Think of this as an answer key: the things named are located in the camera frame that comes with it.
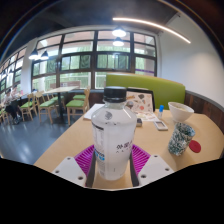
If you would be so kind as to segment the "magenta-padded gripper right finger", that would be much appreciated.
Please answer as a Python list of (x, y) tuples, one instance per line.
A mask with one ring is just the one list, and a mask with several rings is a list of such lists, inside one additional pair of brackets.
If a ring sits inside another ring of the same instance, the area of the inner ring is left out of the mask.
[(139, 146), (132, 146), (130, 174), (134, 187), (145, 186), (172, 173), (172, 168), (159, 155), (150, 155)]

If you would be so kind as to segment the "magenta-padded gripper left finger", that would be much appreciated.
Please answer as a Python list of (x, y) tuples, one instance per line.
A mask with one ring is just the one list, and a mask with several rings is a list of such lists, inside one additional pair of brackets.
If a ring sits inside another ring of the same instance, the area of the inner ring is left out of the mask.
[(95, 178), (95, 164), (94, 146), (91, 145), (75, 157), (64, 158), (52, 173), (81, 187), (91, 188)]

